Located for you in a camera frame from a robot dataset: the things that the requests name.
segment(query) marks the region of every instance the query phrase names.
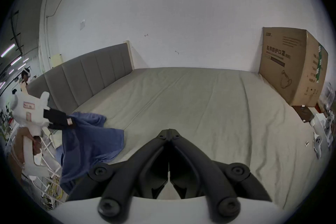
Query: headboard panel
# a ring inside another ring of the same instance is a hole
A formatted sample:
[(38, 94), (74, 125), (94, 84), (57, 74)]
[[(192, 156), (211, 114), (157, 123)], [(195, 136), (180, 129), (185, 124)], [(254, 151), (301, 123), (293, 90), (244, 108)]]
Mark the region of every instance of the headboard panel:
[(119, 78), (128, 75), (133, 61), (129, 42), (73, 58), (27, 85), (30, 95), (50, 93), (48, 106), (71, 114), (82, 103)]

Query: screw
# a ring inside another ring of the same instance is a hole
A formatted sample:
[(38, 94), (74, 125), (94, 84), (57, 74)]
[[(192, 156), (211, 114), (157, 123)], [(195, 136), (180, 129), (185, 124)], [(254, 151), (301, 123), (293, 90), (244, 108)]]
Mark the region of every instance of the screw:
[(236, 198), (226, 198), (218, 205), (218, 211), (223, 217), (233, 217), (240, 211), (240, 203)]
[(102, 176), (102, 175), (106, 174), (106, 172), (107, 172), (106, 168), (98, 167), (98, 168), (95, 169), (94, 174), (96, 176)]
[(106, 217), (114, 217), (120, 212), (120, 205), (113, 199), (102, 199), (98, 211)]
[(241, 176), (244, 173), (244, 169), (239, 166), (233, 167), (231, 171), (239, 176)]

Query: mattress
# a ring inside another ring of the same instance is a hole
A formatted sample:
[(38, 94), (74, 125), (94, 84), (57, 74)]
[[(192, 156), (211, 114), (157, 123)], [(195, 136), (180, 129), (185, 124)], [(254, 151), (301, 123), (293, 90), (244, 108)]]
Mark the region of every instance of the mattress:
[(128, 159), (161, 130), (176, 129), (212, 160), (246, 164), (287, 210), (313, 189), (331, 154), (323, 139), (317, 159), (313, 128), (257, 73), (136, 69), (76, 111), (103, 114), (105, 127), (125, 131), (125, 148), (113, 163)]

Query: blue towel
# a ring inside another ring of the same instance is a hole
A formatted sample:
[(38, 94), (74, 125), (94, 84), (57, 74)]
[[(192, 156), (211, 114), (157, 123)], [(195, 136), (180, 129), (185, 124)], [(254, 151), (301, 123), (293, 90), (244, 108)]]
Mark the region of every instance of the blue towel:
[(70, 117), (74, 129), (62, 131), (61, 188), (70, 193), (75, 179), (85, 175), (95, 164), (110, 162), (124, 148), (124, 130), (104, 128), (106, 117), (75, 112)]

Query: cardboard box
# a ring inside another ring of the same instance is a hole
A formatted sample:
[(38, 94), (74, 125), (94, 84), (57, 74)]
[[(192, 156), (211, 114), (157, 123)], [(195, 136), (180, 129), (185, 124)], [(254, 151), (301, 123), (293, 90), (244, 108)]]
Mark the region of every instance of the cardboard box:
[(291, 105), (314, 107), (326, 77), (328, 53), (306, 30), (264, 27), (259, 73)]

